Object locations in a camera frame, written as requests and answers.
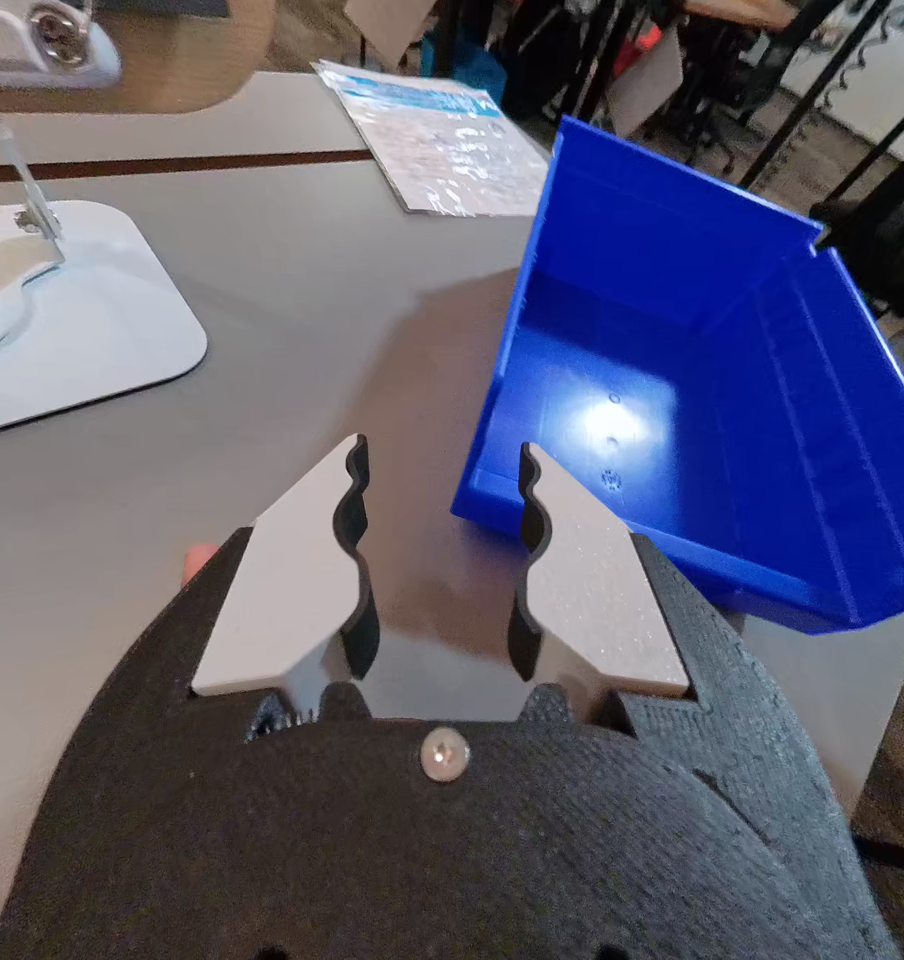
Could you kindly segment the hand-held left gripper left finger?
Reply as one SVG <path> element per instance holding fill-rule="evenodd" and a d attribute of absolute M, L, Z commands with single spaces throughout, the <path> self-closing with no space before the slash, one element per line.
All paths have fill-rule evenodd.
<path fill-rule="evenodd" d="M 368 674 L 381 635 L 359 551 L 369 481 L 367 438 L 352 434 L 258 516 L 194 694 L 276 690 L 292 713 L 317 714 L 329 685 Z"/>

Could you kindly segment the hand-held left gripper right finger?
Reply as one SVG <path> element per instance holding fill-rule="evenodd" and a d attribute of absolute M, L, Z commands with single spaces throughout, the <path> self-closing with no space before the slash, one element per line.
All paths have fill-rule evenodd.
<path fill-rule="evenodd" d="M 638 546 L 646 538 L 534 442 L 520 451 L 520 538 L 508 654 L 526 683 L 554 685 L 583 723 L 606 723 L 623 693 L 692 689 Z"/>

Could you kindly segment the blue plastic bin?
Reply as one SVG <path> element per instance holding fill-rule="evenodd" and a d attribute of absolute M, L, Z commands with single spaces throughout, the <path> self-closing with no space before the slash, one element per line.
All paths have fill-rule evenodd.
<path fill-rule="evenodd" d="M 715 604 L 904 613 L 904 374 L 819 233 L 564 118 L 453 514 L 517 536 L 536 443 Z"/>

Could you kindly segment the grey desk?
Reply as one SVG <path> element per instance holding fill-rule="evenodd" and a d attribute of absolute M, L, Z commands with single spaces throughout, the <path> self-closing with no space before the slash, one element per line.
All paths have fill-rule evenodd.
<path fill-rule="evenodd" d="M 405 217 L 379 178 L 144 176 L 133 211 L 203 360 L 0 433 L 17 761 L 36 694 L 145 617 L 147 547 L 190 539 L 200 508 L 229 534 L 49 759 L 0 958 L 899 958 L 788 695 L 648 536 L 626 524 L 691 692 L 623 693 L 590 724 L 519 677 L 527 548 L 451 508 L 538 208 Z M 194 694 L 256 519 L 352 434 L 373 666 L 318 713 Z"/>

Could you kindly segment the white document stand wooden board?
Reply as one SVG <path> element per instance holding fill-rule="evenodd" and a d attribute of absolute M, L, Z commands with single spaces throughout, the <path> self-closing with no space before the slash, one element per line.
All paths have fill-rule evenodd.
<path fill-rule="evenodd" d="M 265 59 L 276 2 L 0 1 L 0 431 L 180 378 L 208 341 L 134 221 L 47 199 L 13 135 L 22 114 L 188 114 Z"/>

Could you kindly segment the blue white paper leaflet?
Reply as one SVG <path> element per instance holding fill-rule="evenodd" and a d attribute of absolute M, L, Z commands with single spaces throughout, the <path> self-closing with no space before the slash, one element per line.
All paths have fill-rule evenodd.
<path fill-rule="evenodd" d="M 526 218 L 550 162 L 491 95 L 447 79 L 313 63 L 404 210 L 457 218 Z"/>

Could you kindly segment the upright cardboard piece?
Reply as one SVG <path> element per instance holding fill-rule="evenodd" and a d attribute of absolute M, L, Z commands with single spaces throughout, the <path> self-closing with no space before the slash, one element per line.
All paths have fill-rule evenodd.
<path fill-rule="evenodd" d="M 348 1 L 344 13 L 388 69 L 421 41 L 435 1 Z"/>

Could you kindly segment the background wooden table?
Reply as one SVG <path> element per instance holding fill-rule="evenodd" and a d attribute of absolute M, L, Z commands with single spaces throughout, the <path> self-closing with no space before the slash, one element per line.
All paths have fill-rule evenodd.
<path fill-rule="evenodd" d="M 679 8 L 688 15 L 772 33 L 786 29 L 798 14 L 798 7 L 784 1 L 681 1 Z"/>

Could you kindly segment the black metal frame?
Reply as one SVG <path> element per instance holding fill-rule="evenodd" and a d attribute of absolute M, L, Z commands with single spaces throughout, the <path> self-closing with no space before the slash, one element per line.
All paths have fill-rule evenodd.
<path fill-rule="evenodd" d="M 824 114 L 834 97 L 847 89 L 848 74 L 866 70 L 867 55 L 890 42 L 892 22 L 904 17 L 904 2 L 875 1 L 867 5 L 827 64 L 771 136 L 739 185 L 749 188 L 773 178 L 783 168 L 793 141 L 812 117 Z M 843 197 L 880 155 L 904 135 L 904 114 L 876 142 L 870 153 L 813 207 L 825 213 L 822 243 L 838 251 L 868 296 L 904 317 L 904 159 L 856 203 Z"/>

